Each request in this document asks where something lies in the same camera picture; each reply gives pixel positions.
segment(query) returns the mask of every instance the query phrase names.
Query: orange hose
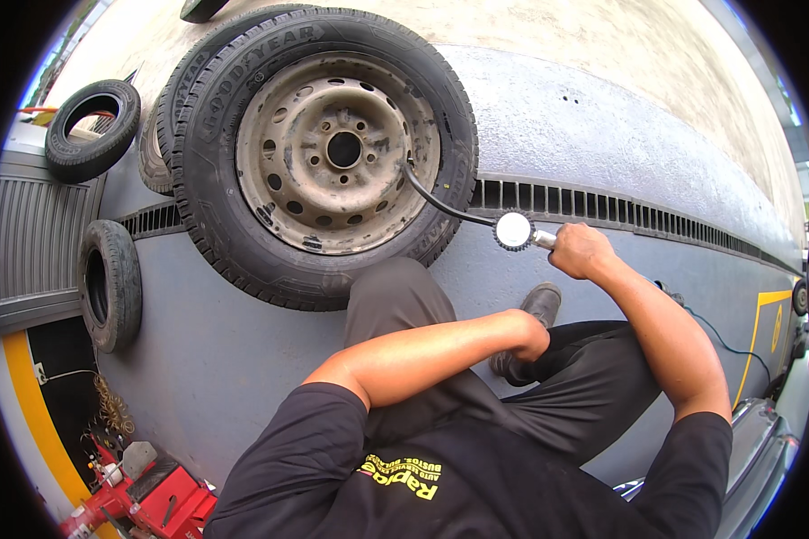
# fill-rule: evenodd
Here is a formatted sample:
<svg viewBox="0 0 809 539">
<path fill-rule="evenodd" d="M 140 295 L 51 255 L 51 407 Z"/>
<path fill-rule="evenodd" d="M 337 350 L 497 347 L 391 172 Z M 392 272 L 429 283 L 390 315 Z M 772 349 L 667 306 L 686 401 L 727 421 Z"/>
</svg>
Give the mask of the orange hose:
<svg viewBox="0 0 809 539">
<path fill-rule="evenodd" d="M 30 114 L 31 112 L 57 112 L 56 107 L 24 107 L 23 109 L 19 109 L 18 112 L 25 112 Z M 108 112 L 107 110 L 98 110 L 94 112 L 94 114 L 99 116 L 105 116 L 106 118 L 113 118 L 114 115 Z"/>
</svg>

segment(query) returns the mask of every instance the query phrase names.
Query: concrete floor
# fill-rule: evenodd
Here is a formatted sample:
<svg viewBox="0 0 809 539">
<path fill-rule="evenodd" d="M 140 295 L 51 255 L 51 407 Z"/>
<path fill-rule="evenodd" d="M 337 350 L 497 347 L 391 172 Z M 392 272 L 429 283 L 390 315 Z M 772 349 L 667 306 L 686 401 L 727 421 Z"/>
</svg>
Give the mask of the concrete floor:
<svg viewBox="0 0 809 539">
<path fill-rule="evenodd" d="M 578 178 L 585 185 L 626 186 L 651 199 L 674 192 L 669 200 L 674 206 L 698 203 L 699 211 L 715 217 L 727 211 L 719 206 L 724 196 L 720 189 L 730 186 L 736 164 L 689 125 L 643 98 L 544 60 L 469 46 L 439 48 L 474 104 L 486 170 L 522 174 L 534 183 Z M 485 66 L 497 68 L 487 73 Z M 534 80 L 543 90 L 540 99 L 517 90 Z M 556 92 L 579 97 L 581 106 L 571 108 L 560 97 L 550 98 Z M 525 110 L 533 121 L 501 121 Z M 527 138 L 534 143 L 526 145 Z M 635 144 L 622 143 L 629 139 Z M 704 184 L 707 178 L 723 183 Z M 100 217 L 119 217 L 163 200 L 141 184 L 133 145 L 108 173 Z M 555 227 L 545 225 L 547 230 Z M 781 230 L 778 223 L 770 227 Z M 759 309 L 758 294 L 789 291 L 791 275 L 702 247 L 606 233 L 638 272 L 669 283 L 731 346 L 749 349 L 754 344 L 770 371 L 778 371 L 792 327 L 789 300 Z M 140 334 L 130 350 L 102 354 L 100 369 L 129 404 L 137 438 L 150 440 L 193 473 L 220 485 L 282 399 L 340 349 L 345 313 L 304 313 L 262 303 L 222 279 L 186 234 L 139 240 L 136 246 L 144 293 Z M 604 292 L 560 274 L 541 250 L 507 253 L 488 229 L 471 223 L 462 225 L 431 272 L 459 318 L 517 306 L 531 286 L 546 279 L 564 292 L 558 323 L 622 318 Z M 780 329 L 772 347 L 777 316 Z M 748 358 L 715 346 L 734 397 Z M 475 371 L 500 396 L 520 391 L 493 377 L 485 364 Z M 764 370 L 751 360 L 742 396 L 760 394 L 766 384 Z M 671 408 L 662 397 L 585 469 L 610 485 L 644 475 L 670 423 Z"/>
<path fill-rule="evenodd" d="M 89 82 L 134 80 L 145 111 L 173 66 L 212 27 L 277 0 L 231 0 L 210 22 L 178 18 L 180 2 L 116 0 L 75 49 L 47 99 Z M 614 83 L 689 124 L 758 186 L 795 242 L 804 214 L 796 168 L 765 90 L 731 37 L 697 0 L 318 0 L 365 9 L 434 43 L 520 53 Z M 539 96 L 533 84 L 529 92 Z"/>
<path fill-rule="evenodd" d="M 264 5 L 231 0 L 213 22 L 189 25 L 178 19 L 180 4 L 117 0 L 76 49 L 49 101 L 140 69 L 134 83 L 149 106 L 196 39 Z M 742 55 L 694 0 L 336 4 L 389 16 L 441 43 L 474 104 L 482 170 L 621 191 L 799 262 L 792 200 L 800 208 L 800 196 L 791 194 L 799 188 L 793 165 L 791 174 L 782 170 L 790 154 L 781 127 L 754 74 L 739 63 Z M 163 200 L 141 184 L 133 145 L 108 173 L 100 217 Z M 751 343 L 777 372 L 791 311 L 787 299 L 759 309 L 758 294 L 790 290 L 792 276 L 706 248 L 606 233 L 637 271 L 668 282 L 729 344 L 748 349 Z M 432 265 L 459 318 L 517 306 L 546 279 L 564 292 L 558 323 L 622 318 L 604 292 L 560 274 L 544 252 L 507 253 L 490 234 L 464 223 Z M 220 486 L 282 399 L 340 349 L 345 313 L 262 303 L 222 279 L 186 234 L 136 246 L 144 294 L 140 334 L 129 350 L 102 354 L 100 369 L 128 403 L 136 438 Z M 716 349 L 733 396 L 764 390 L 766 377 L 754 360 L 744 380 L 747 356 Z M 518 391 L 485 364 L 475 371 L 500 396 Z M 658 399 L 585 469 L 610 485 L 644 475 L 670 420 L 669 403 Z"/>
</svg>

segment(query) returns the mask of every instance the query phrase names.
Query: tire pressure gauge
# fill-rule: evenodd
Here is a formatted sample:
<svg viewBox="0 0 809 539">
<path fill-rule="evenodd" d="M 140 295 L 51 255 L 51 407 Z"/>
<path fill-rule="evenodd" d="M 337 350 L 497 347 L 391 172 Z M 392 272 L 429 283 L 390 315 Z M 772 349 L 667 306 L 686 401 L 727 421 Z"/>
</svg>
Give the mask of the tire pressure gauge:
<svg viewBox="0 0 809 539">
<path fill-rule="evenodd" d="M 510 211 L 500 216 L 498 220 L 489 219 L 487 217 L 480 217 L 465 213 L 460 210 L 450 208 L 445 203 L 436 199 L 425 187 L 419 183 L 417 175 L 413 172 L 413 159 L 408 159 L 408 165 L 404 167 L 404 175 L 410 180 L 410 184 L 417 192 L 422 195 L 431 205 L 438 210 L 441 210 L 447 215 L 461 219 L 462 221 L 476 222 L 477 224 L 484 224 L 485 226 L 492 227 L 494 240 L 502 248 L 513 253 L 524 251 L 528 245 L 533 243 L 543 249 L 552 250 L 555 248 L 555 240 L 557 239 L 554 234 L 549 234 L 544 230 L 537 230 L 533 221 L 530 221 L 526 216 L 518 211 Z"/>
</svg>

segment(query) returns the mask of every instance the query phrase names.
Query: black t-shirt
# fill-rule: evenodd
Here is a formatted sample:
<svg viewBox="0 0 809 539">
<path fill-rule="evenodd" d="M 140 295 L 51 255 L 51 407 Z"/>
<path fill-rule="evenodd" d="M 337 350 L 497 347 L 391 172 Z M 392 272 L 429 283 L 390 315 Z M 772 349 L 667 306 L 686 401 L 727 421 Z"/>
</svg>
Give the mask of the black t-shirt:
<svg viewBox="0 0 809 539">
<path fill-rule="evenodd" d="M 628 503 L 525 437 L 475 420 L 367 454 L 366 416 L 338 385 L 294 390 L 231 470 L 205 539 L 697 539 L 719 526 L 732 431 L 710 412 L 671 428 Z"/>
</svg>

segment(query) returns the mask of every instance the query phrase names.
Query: steel wheel rim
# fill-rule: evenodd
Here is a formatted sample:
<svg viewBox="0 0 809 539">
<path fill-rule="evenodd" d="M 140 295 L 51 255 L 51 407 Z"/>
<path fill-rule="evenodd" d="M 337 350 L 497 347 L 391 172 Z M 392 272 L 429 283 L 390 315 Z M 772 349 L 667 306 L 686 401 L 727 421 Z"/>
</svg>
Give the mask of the steel wheel rim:
<svg viewBox="0 0 809 539">
<path fill-rule="evenodd" d="M 311 253 L 389 242 L 425 201 L 404 177 L 409 156 L 427 189 L 440 165 L 431 105 L 373 57 L 320 53 L 255 94 L 236 141 L 243 198 L 270 232 Z"/>
</svg>

